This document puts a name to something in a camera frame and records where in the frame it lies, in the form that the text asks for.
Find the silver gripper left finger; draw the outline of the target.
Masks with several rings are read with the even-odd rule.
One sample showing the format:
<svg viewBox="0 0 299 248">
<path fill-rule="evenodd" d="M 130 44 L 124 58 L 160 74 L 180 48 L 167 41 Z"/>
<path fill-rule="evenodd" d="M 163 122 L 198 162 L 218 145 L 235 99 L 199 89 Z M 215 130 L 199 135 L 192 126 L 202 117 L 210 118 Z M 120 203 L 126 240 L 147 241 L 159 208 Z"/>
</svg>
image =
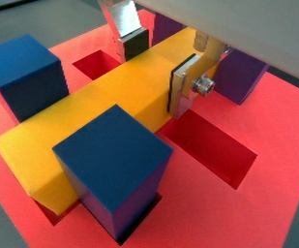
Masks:
<svg viewBox="0 0 299 248">
<path fill-rule="evenodd" d="M 98 0 L 119 47 L 120 60 L 128 61 L 150 49 L 150 31 L 142 26 L 132 0 Z"/>
</svg>

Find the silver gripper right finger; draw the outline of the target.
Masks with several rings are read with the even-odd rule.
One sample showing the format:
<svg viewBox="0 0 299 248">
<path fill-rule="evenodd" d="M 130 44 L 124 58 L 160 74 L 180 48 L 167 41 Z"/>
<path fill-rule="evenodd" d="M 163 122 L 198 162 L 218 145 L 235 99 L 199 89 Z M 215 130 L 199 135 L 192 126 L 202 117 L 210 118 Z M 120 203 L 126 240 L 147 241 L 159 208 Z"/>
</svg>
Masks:
<svg viewBox="0 0 299 248">
<path fill-rule="evenodd" d="M 194 53 L 171 71 L 167 111 L 179 118 L 192 106 L 196 95 L 207 96 L 215 87 L 214 70 L 223 58 L 227 45 L 196 31 L 192 47 Z"/>
</svg>

